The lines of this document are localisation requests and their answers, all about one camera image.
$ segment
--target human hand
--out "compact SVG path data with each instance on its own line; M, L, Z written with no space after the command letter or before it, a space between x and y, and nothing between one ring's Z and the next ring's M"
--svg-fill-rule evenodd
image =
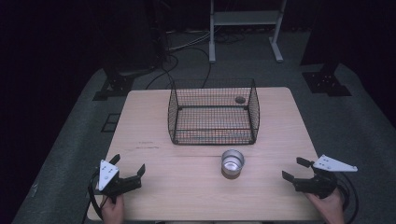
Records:
M324 199L311 193L305 193L305 196L318 209L327 224L345 224L343 200L338 189Z
M124 221L124 202L123 195L117 196L117 202L111 202L107 196L103 196L102 216L105 224L121 224Z

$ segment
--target round container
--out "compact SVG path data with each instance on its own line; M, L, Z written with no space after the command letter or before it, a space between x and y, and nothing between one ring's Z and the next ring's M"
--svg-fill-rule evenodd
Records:
M244 164L244 155L235 149L229 149L221 156L221 169L228 176L238 176Z

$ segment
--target mesh basket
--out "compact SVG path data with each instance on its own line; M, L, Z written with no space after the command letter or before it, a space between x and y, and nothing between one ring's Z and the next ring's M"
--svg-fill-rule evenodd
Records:
M260 107L253 79L174 80L168 131L177 145L250 145Z

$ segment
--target tabletop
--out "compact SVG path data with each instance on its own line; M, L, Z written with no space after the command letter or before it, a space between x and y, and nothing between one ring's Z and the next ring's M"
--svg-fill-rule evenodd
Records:
M107 153L120 154L120 177L136 175L142 188L124 194L128 220L264 221L320 220L301 192L282 178L282 170L311 178L296 163L318 155L287 88L257 88L260 129L254 145L177 146L167 130L170 90L131 91ZM240 176L221 173L221 154L230 148L245 156ZM90 206L89 219L98 216Z

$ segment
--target white bracket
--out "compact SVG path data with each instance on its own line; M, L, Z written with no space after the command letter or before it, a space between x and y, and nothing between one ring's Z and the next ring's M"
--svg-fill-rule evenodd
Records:
M322 155L315 163L314 167L329 172L357 172L358 167L351 166L341 161L337 161Z
M119 168L110 162L100 161L99 190L103 190L110 180L119 172Z

